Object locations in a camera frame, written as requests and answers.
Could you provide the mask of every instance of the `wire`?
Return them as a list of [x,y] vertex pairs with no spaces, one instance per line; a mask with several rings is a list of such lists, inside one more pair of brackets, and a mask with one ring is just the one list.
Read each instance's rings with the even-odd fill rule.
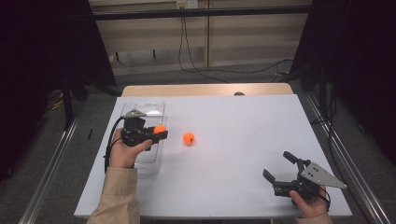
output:
[[[293,59],[285,59],[285,60],[279,61],[277,63],[274,63],[274,64],[272,64],[272,65],[270,65],[268,67],[265,67],[263,69],[256,70],[256,71],[233,71],[233,70],[226,70],[226,69],[200,69],[200,70],[198,70],[196,68],[196,66],[195,66],[195,64],[193,62],[192,56],[191,56],[190,43],[189,43],[189,38],[188,38],[188,34],[187,34],[187,24],[186,24],[186,19],[184,17],[181,18],[181,24],[182,25],[181,25],[180,46],[179,46],[179,50],[178,50],[178,64],[179,64],[180,68],[183,71],[188,72],[188,73],[198,73],[198,74],[200,74],[203,77],[209,77],[209,78],[213,78],[215,80],[219,80],[219,81],[222,81],[222,82],[230,83],[229,81],[224,80],[224,79],[203,75],[201,72],[228,72],[228,73],[236,73],[236,74],[254,74],[254,73],[260,73],[260,72],[263,72],[263,71],[266,71],[266,70],[269,70],[269,69],[275,67],[276,68],[276,73],[277,73],[277,66],[280,63],[292,62],[293,61]],[[188,49],[188,52],[189,52],[190,61],[191,61],[192,67],[194,68],[194,71],[186,70],[181,65],[180,55],[181,55],[181,48],[182,48],[182,45],[183,45],[183,34],[185,35],[185,38],[186,38],[187,49]]]
[[[329,103],[329,106],[327,108],[327,111],[330,111],[330,115],[329,116],[322,114],[318,118],[316,118],[315,120],[311,121],[311,124],[327,122],[327,124],[329,125],[329,130],[327,131],[327,134],[328,134],[327,141],[328,141],[329,151],[330,151],[330,154],[331,154],[332,161],[334,163],[335,169],[336,169],[336,171],[337,171],[337,173],[339,175],[339,178],[341,179],[341,181],[343,181],[345,183],[346,180],[345,180],[344,176],[342,175],[341,169],[338,166],[337,160],[335,159],[334,152],[332,150],[332,132],[333,132],[332,120],[335,117],[335,114],[336,114],[336,111],[337,111],[337,99],[336,99],[336,91],[335,91],[334,85],[332,85],[331,99],[330,99],[330,103]],[[350,188],[347,188],[347,191],[349,192],[350,196],[352,197],[352,200],[358,206],[358,208],[361,211],[361,214],[363,215],[363,217],[366,220],[366,222],[367,223],[371,223],[369,221],[369,218],[363,212],[363,209],[361,208],[361,205],[358,203],[358,200],[356,199],[355,195],[352,193]]]
[[184,69],[183,66],[181,65],[181,61],[180,61],[180,52],[181,52],[181,46],[182,46],[182,44],[183,44],[183,33],[184,33],[185,36],[186,36],[187,49],[188,49],[188,51],[189,51],[190,61],[191,61],[191,64],[192,64],[192,67],[194,68],[194,70],[195,70],[199,75],[201,75],[202,77],[208,77],[208,78],[212,78],[212,79],[215,79],[215,80],[218,80],[218,81],[221,81],[221,82],[230,83],[229,81],[224,80],[224,79],[221,79],[221,78],[210,77],[210,76],[204,75],[204,74],[202,74],[202,73],[195,67],[195,64],[194,64],[194,62],[193,62],[193,60],[192,60],[192,56],[191,56],[191,52],[190,52],[190,43],[189,43],[189,39],[188,39],[188,35],[187,35],[186,18],[184,18],[184,17],[181,18],[180,48],[178,49],[178,64],[179,64],[180,68],[181,68],[183,71],[185,71],[185,72],[195,73],[195,72],[188,71],[188,70]]
[[114,141],[113,143],[111,143],[111,140],[113,139],[113,134],[116,131],[117,125],[119,124],[119,122],[125,119],[124,117],[120,117],[119,119],[116,120],[116,122],[113,125],[113,128],[111,129],[111,133],[110,136],[108,137],[108,142],[107,142],[107,147],[106,147],[106,154],[104,156],[105,158],[105,172],[107,171],[107,167],[110,164],[110,152],[111,152],[111,148],[113,148],[114,144],[119,141],[120,139],[117,139],[116,141]]
[[327,195],[327,197],[328,197],[329,199],[326,199],[326,197],[321,196],[319,193],[318,193],[318,196],[319,196],[319,198],[320,198],[321,200],[323,200],[324,202],[326,202],[326,204],[327,204],[327,211],[329,212],[330,204],[332,203],[332,198],[330,197],[330,194],[329,194],[329,192],[327,192],[326,189],[321,188],[321,190],[323,190],[323,191],[326,193],[326,195]]
[[277,78],[277,64],[275,66],[275,73],[274,73],[274,78],[270,81],[270,83],[273,83]]

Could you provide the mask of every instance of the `hand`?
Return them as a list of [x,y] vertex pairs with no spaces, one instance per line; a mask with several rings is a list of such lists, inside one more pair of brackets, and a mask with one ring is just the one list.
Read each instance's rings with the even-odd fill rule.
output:
[[[325,190],[325,186],[320,186],[319,194],[324,198],[326,198]],[[303,218],[318,217],[327,213],[327,203],[318,196],[310,200],[304,200],[297,191],[291,190],[290,197],[300,207]]]
[[113,143],[113,148],[111,148],[109,166],[118,168],[131,168],[134,166],[137,155],[139,155],[140,152],[148,149],[152,145],[152,141],[149,139],[135,147],[128,147],[120,139],[121,130],[122,129],[117,129],[114,133],[113,141],[115,142]]

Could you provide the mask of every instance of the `handheld controller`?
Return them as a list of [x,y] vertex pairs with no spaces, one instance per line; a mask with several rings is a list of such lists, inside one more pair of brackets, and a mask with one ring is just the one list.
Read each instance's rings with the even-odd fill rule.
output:
[[160,140],[166,139],[168,131],[154,133],[155,127],[145,128],[146,121],[141,118],[128,118],[124,121],[124,126],[121,131],[122,142],[128,147],[134,147],[148,139],[151,139],[152,144],[158,144]]
[[339,189],[347,188],[347,185],[310,160],[297,159],[288,151],[283,153],[283,157],[293,164],[297,163],[297,179],[290,182],[276,181],[274,176],[264,169],[262,175],[273,185],[275,196],[290,197],[290,191],[295,190],[305,200],[319,196],[328,204],[329,208],[330,201],[319,194],[320,185]]

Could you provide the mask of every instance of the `aluminum rail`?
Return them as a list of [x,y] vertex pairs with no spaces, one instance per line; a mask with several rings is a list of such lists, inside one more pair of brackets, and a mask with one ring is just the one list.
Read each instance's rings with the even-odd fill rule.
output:
[[43,177],[41,178],[41,181],[38,184],[37,189],[35,190],[35,194],[25,208],[19,224],[35,223],[35,219],[37,218],[41,206],[43,205],[43,202],[50,190],[53,178],[56,175],[62,157],[64,156],[64,153],[67,150],[67,146],[69,145],[69,142],[77,127],[84,105],[84,103],[81,103],[77,106],[76,116],[72,121],[70,127],[66,131],[64,131],[62,138],[55,149],[52,159],[49,162],[49,166],[47,167],[46,172],[43,174]]
[[[311,105],[314,113],[318,118],[321,117],[320,110],[318,108],[318,101],[313,96],[312,93],[308,93],[306,95],[309,104]],[[321,126],[323,131],[329,136],[330,124],[328,122],[321,122]],[[338,134],[335,130],[332,130],[331,136],[332,146],[334,151],[336,152],[338,158],[340,159],[341,163],[343,163],[344,167],[346,168],[349,177],[351,178],[353,184],[355,185],[356,189],[358,190],[361,198],[363,199],[365,205],[367,206],[368,210],[370,211],[375,223],[391,223],[387,214],[385,213],[384,209],[380,201],[376,198],[375,194],[361,175],[358,167],[356,166],[355,162],[349,156],[346,147],[341,142],[341,139],[338,137]]]
[[209,17],[209,16],[242,16],[242,15],[270,15],[270,14],[301,14],[308,13],[311,6],[301,7],[240,7],[240,8],[198,8],[174,9],[135,12],[101,12],[89,16],[96,21],[180,18],[180,17]]

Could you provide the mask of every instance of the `tabletop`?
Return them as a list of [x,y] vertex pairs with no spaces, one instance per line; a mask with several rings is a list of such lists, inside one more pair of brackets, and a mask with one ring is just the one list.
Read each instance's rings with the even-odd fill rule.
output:
[[[127,103],[164,102],[165,125],[169,131],[168,139],[161,145],[159,173],[139,178],[137,184],[141,216],[167,219],[297,216],[299,210],[290,199],[274,195],[272,185],[262,177],[262,169],[269,170],[277,180],[295,178],[297,167],[282,157],[287,150],[332,171],[298,97],[288,86],[209,84],[125,88],[108,127]],[[180,96],[183,91],[188,96]],[[236,92],[245,96],[233,96]],[[191,147],[181,141],[185,132],[196,136]],[[108,137],[109,128],[104,139]],[[97,205],[105,176],[104,147],[99,149],[75,216],[87,217]],[[328,191],[332,195],[330,215],[350,216],[341,190],[328,188]]]

